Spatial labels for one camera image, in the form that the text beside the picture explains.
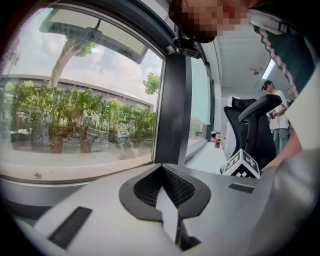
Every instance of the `chair backrest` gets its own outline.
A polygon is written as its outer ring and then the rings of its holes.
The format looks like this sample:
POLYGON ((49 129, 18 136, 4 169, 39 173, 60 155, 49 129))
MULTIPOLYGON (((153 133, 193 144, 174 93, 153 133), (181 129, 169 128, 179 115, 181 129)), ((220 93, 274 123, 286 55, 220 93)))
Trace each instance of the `chair backrest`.
MULTIPOLYGON (((255 99, 235 99, 232 101, 232 107, 224 107, 224 113, 230 122, 235 135, 235 149, 231 157, 240 149, 245 150, 246 140, 248 136, 248 124, 239 122, 239 115, 249 105, 254 103, 255 99)), ((257 140, 255 144, 254 154, 251 155, 258 163, 259 168, 265 167, 271 160, 276 157, 276 146, 273 135, 269 128, 269 122, 266 115, 259 118, 257 140)))

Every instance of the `tree trunk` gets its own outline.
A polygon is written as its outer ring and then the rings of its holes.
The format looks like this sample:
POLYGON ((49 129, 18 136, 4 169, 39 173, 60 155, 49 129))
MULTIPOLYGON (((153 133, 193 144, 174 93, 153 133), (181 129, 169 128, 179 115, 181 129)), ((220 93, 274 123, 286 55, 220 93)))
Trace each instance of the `tree trunk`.
POLYGON ((79 41, 76 39, 68 38, 62 48, 60 57, 57 59, 49 80, 49 86, 57 86, 62 71, 72 56, 76 55, 81 49, 75 50, 75 47, 79 45, 79 41))

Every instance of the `ceiling light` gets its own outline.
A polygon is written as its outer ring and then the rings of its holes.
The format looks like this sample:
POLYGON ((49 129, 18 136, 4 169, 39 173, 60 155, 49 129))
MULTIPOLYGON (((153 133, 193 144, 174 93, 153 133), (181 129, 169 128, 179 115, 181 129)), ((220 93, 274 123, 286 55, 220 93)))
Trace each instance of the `ceiling light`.
POLYGON ((261 79, 267 79, 268 78, 271 70, 274 68, 274 65, 275 65, 275 62, 272 59, 270 59, 269 65, 266 68, 266 70, 265 70, 265 72, 264 72, 264 74, 263 74, 261 79))

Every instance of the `cloud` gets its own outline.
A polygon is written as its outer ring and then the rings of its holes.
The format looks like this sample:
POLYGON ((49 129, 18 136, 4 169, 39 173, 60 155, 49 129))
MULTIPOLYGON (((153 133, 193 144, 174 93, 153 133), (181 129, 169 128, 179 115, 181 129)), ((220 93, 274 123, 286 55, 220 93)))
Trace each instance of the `cloud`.
MULTIPOLYGON (((48 12, 39 13, 21 31, 18 46, 20 61, 12 67, 11 74, 51 75, 66 37, 39 31, 47 15, 48 12)), ((149 50, 142 64, 137 64, 101 45, 96 49, 99 52, 72 57, 63 69, 61 78, 107 88, 156 105, 158 95, 146 95, 142 84, 148 72, 161 74, 162 60, 155 53, 149 50)))

